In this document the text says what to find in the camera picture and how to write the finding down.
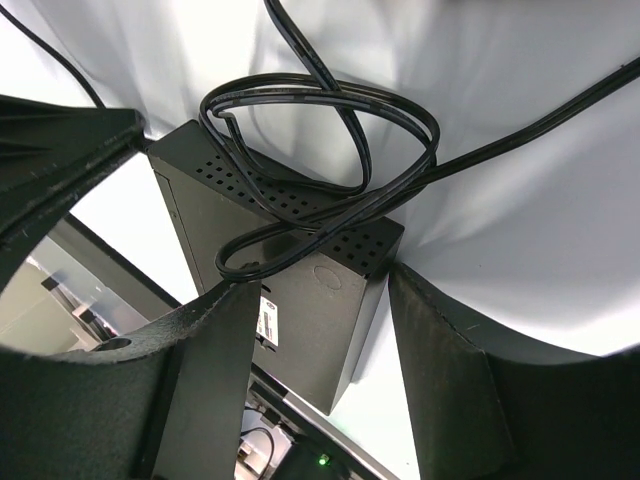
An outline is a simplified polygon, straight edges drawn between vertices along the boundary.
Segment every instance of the white backdrop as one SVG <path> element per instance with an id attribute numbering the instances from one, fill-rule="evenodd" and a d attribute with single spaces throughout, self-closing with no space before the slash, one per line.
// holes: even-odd
<path id="1" fill-rule="evenodd" d="M 4 3 L 82 66 L 108 105 L 139 109 L 156 137 L 195 118 L 200 99 L 223 82 L 302 71 L 260 0 Z M 635 0 L 283 4 L 336 77 L 389 88 L 436 116 L 440 162 L 538 119 L 640 55 Z M 73 79 L 6 22 L 0 34 L 0 92 L 88 104 Z M 597 355 L 637 344 L 638 107 L 640 81 L 524 148 L 429 186 L 393 214 L 407 229 L 399 259 L 535 338 Z M 420 147 L 383 121 L 359 117 L 380 185 Z M 253 147 L 305 173 L 357 180 L 355 148 L 333 110 L 270 106 L 241 119 Z M 76 213 L 177 298 L 195 295 L 143 158 Z M 415 478 L 398 372 L 385 292 L 356 383 L 332 419 L 401 478 Z M 381 391 L 394 412 L 363 401 Z"/>

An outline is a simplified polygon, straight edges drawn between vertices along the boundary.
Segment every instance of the device housing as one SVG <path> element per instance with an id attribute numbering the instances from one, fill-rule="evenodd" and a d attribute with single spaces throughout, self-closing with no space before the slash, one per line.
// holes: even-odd
<path id="1" fill-rule="evenodd" d="M 218 249 L 275 218 L 249 196 L 195 121 L 157 141 L 148 155 L 202 294 L 221 280 L 214 264 Z M 253 155 L 280 178 L 305 178 L 258 152 Z M 308 188 L 277 185 L 259 176 L 255 181 L 266 198 L 289 215 L 335 201 Z M 254 363 L 329 414 L 351 381 L 403 231 L 382 218 L 339 235 L 267 278 L 262 295 L 277 307 L 277 320 L 270 319 L 277 338 L 256 334 Z M 229 263 L 240 267 L 272 259 L 301 235 L 308 233 L 292 232 L 254 245 Z"/>

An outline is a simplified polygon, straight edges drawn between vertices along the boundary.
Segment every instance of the sticker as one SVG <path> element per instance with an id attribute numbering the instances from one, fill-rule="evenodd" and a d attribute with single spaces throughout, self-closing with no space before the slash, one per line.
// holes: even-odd
<path id="1" fill-rule="evenodd" d="M 278 307 L 264 297 L 260 297 L 258 333 L 278 346 Z"/>

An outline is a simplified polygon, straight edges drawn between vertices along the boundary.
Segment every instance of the black plastic part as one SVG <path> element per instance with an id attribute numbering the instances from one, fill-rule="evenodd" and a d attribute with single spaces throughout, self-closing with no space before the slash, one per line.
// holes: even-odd
<path id="1" fill-rule="evenodd" d="M 447 297 L 405 265 L 392 269 L 389 292 L 422 478 L 637 478 L 640 351 L 595 358 L 539 342 Z M 487 362 L 485 385 L 470 355 Z M 447 383 L 436 383 L 443 373 Z M 469 378 L 477 380 L 471 389 Z M 490 388 L 515 457 L 491 441 L 504 432 L 495 410 L 477 409 Z M 473 415 L 482 418 L 460 422 Z"/>
<path id="2" fill-rule="evenodd" d="M 142 138 L 134 110 L 0 96 L 0 291 L 42 237 Z"/>
<path id="3" fill-rule="evenodd" d="M 291 448 L 271 476 L 271 480 L 348 480 L 349 470 L 339 461 L 329 461 L 320 465 L 323 454 L 316 445 L 306 438 L 294 441 Z"/>
<path id="4" fill-rule="evenodd" d="M 255 364 L 251 366 L 251 377 L 253 382 L 249 387 L 249 396 L 255 399 L 257 403 L 276 411 L 281 417 L 281 427 L 284 427 L 298 441 L 301 441 L 302 437 L 306 437 L 307 445 L 313 445 L 311 451 L 317 454 L 315 457 L 316 462 L 320 455 L 326 454 L 332 461 L 348 469 L 351 477 L 346 478 L 379 480 L 378 476 L 374 475 L 348 451 L 336 444 L 320 429 L 287 405 L 284 401 L 286 390 Z M 299 470 L 297 473 L 297 478 L 308 478 L 304 469 Z"/>
<path id="5" fill-rule="evenodd" d="M 262 414 L 262 417 L 260 417 L 260 420 L 267 427 L 275 428 L 280 423 L 281 418 L 275 410 L 267 408 Z"/>
<path id="6" fill-rule="evenodd" d="M 197 123 L 188 122 L 148 151 L 199 292 L 221 280 L 215 254 L 227 241 L 274 222 L 221 160 Z M 254 152 L 281 178 L 305 178 Z M 253 174 L 274 208 L 312 212 L 335 200 L 296 185 L 276 185 Z M 329 414 L 351 381 L 403 227 L 382 218 L 346 232 L 263 283 L 262 296 L 278 308 L 279 342 L 256 339 L 254 363 L 321 412 Z M 305 232 L 254 245 L 231 258 L 241 267 L 282 253 Z"/>
<path id="7" fill-rule="evenodd" d="M 50 357 L 0 349 L 0 477 L 150 478 L 154 464 L 169 479 L 231 478 L 259 291 L 220 284 L 119 349 Z M 165 382 L 175 385 L 171 402 Z"/>

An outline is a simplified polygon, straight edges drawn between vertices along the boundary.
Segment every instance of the black cable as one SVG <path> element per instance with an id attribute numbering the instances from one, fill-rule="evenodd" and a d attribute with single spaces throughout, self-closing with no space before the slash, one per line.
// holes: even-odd
<path id="1" fill-rule="evenodd" d="M 6 8 L 4 8 L 1 4 L 0 4 L 0 14 L 2 14 L 14 27 L 20 30 L 25 36 L 27 36 L 29 40 L 31 40 L 33 43 L 38 45 L 41 49 L 43 49 L 45 52 L 51 55 L 60 65 L 66 68 L 67 71 L 71 75 L 73 75 L 73 78 L 77 80 L 77 82 L 84 89 L 84 91 L 87 92 L 87 95 L 89 95 L 89 97 L 91 98 L 91 100 L 93 101 L 96 107 L 104 108 L 104 102 L 102 101 L 102 99 L 98 96 L 98 94 L 93 89 L 93 87 L 89 84 L 87 79 L 82 76 L 80 71 L 76 67 L 74 67 L 71 64 L 71 62 L 69 62 L 69 60 L 64 58 L 51 45 L 49 45 L 47 42 L 42 40 L 39 36 L 37 36 L 31 30 L 29 30 L 26 26 L 24 26 L 24 24 L 22 24 L 16 17 L 11 15 L 11 13 L 9 13 L 9 11 Z"/>
<path id="2" fill-rule="evenodd" d="M 226 266 L 226 261 L 238 250 L 244 248 L 242 242 L 236 239 L 225 245 L 216 257 L 216 266 L 221 275 L 231 281 L 244 282 L 260 278 L 266 278 L 287 268 L 309 253 L 317 250 L 330 241 L 335 235 L 346 228 L 366 221 L 370 216 L 385 204 L 393 202 L 402 192 L 428 168 L 435 166 L 435 151 L 440 138 L 440 129 L 433 116 L 419 105 L 390 92 L 385 92 L 372 87 L 337 82 L 330 77 L 328 70 L 313 51 L 310 44 L 304 39 L 302 33 L 286 15 L 278 0 L 265 0 L 269 15 L 276 27 L 283 35 L 287 43 L 296 52 L 303 64 L 311 73 L 311 77 L 295 74 L 271 74 L 256 75 L 236 80 L 210 92 L 200 106 L 200 122 L 209 132 L 211 140 L 220 150 L 220 155 L 233 173 L 238 175 L 247 186 L 249 193 L 256 202 L 266 211 L 276 217 L 287 229 L 303 229 L 313 232 L 307 240 L 295 245 L 291 250 L 280 255 L 276 259 L 260 265 L 250 265 L 243 269 L 232 269 Z M 265 88 L 280 85 L 277 88 Z M 239 106 L 264 105 L 272 103 L 302 103 L 314 105 L 326 105 L 340 110 L 363 111 L 369 114 L 385 118 L 407 130 L 416 137 L 424 146 L 423 154 L 403 173 L 388 183 L 385 187 L 368 194 L 358 194 L 352 191 L 351 197 L 358 201 L 339 214 L 327 216 L 318 222 L 307 218 L 293 218 L 278 212 L 269 201 L 260 193 L 249 173 L 250 169 L 263 174 L 263 176 L 278 183 L 283 179 L 277 178 L 263 168 L 252 158 L 246 146 L 240 128 L 235 117 L 229 110 Z M 224 119 L 233 146 L 214 126 L 209 115 Z M 359 141 L 359 134 L 352 137 Z M 366 176 L 363 162 L 363 176 Z M 316 188 L 324 191 L 340 191 L 338 186 L 328 182 L 313 180 L 295 182 L 298 185 Z"/>
<path id="3" fill-rule="evenodd" d="M 267 460 L 267 464 L 265 465 L 264 469 L 262 470 L 262 473 L 258 477 L 258 480 L 263 480 L 265 475 L 267 474 L 267 470 L 269 470 L 269 465 L 271 465 L 271 460 L 273 460 L 273 454 L 276 451 L 276 442 L 273 439 L 273 435 L 271 434 L 271 432 L 269 430 L 267 430 L 266 428 L 264 428 L 264 427 L 255 427 L 255 428 L 252 428 L 250 430 L 245 430 L 244 432 L 240 432 L 240 436 L 243 437 L 245 435 L 250 434 L 251 432 L 264 433 L 267 436 L 267 438 L 269 439 L 269 443 L 271 443 L 271 452 L 269 453 L 269 459 Z"/>
<path id="4" fill-rule="evenodd" d="M 218 251 L 216 267 L 225 279 L 234 282 L 263 279 L 284 270 L 320 248 L 341 231 L 364 225 L 388 214 L 415 197 L 429 183 L 535 140 L 640 76 L 640 58 L 638 58 L 537 122 L 443 165 L 436 165 L 435 152 L 440 131 L 437 121 L 429 112 L 391 92 L 334 80 L 309 42 L 286 14 L 279 0 L 265 0 L 265 5 L 276 28 L 311 75 L 293 73 L 253 75 L 213 90 L 200 105 L 200 122 L 209 132 L 211 140 L 222 151 L 221 157 L 225 163 L 240 177 L 256 202 L 278 220 L 277 223 L 233 239 Z M 359 146 L 361 133 L 353 125 L 348 124 L 347 119 L 351 117 L 347 111 L 364 111 L 396 123 L 416 137 L 425 147 L 425 152 L 407 171 L 380 189 L 367 193 L 353 192 L 346 198 L 319 208 L 311 214 L 296 218 L 287 217 L 274 208 L 260 193 L 249 171 L 255 171 L 276 183 L 291 182 L 277 178 L 252 157 L 235 117 L 229 112 L 236 107 L 271 103 L 326 105 L 338 109 L 352 138 L 356 141 L 359 153 L 365 143 Z M 225 120 L 233 146 L 230 146 L 215 128 L 209 117 L 210 114 Z M 370 173 L 364 170 L 363 155 L 361 155 L 361 162 L 363 178 L 365 178 Z M 294 183 L 333 193 L 339 191 L 336 190 L 335 185 L 328 182 L 307 180 Z M 310 231 L 313 235 L 267 263 L 252 264 L 242 269 L 233 269 L 226 265 L 229 258 L 238 251 L 293 229 Z"/>

